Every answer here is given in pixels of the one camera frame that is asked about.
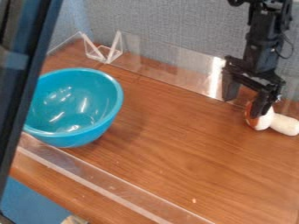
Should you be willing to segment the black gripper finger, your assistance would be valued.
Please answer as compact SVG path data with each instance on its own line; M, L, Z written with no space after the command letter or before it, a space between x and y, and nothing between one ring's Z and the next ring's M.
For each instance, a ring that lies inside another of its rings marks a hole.
M232 101L238 97L240 87L241 83L236 79L236 76L232 73L225 72L222 75L222 98L225 102Z
M265 90L261 90L258 92L257 99L253 102L250 117L258 118L264 116L268 113L272 105L273 105L273 101L272 101L270 93Z

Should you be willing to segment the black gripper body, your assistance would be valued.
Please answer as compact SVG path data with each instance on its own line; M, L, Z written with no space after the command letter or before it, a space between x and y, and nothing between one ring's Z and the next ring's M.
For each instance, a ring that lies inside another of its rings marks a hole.
M236 76L241 86L246 86L258 94L265 90L272 95L272 101L277 101L282 94L286 81L277 75L277 66L285 41L278 38L270 41L249 41L244 58L226 56L224 73Z

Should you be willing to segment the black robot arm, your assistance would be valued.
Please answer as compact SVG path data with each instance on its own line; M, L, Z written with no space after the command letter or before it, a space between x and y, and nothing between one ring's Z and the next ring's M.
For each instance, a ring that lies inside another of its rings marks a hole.
M285 42L293 46L286 31L293 21L294 0L229 0L232 6L249 3L250 26L246 35L244 58L226 56L222 69L222 99L234 100L240 95L240 87L257 91L250 117L258 118L281 100L286 81L277 75L280 59L289 59L282 54Z

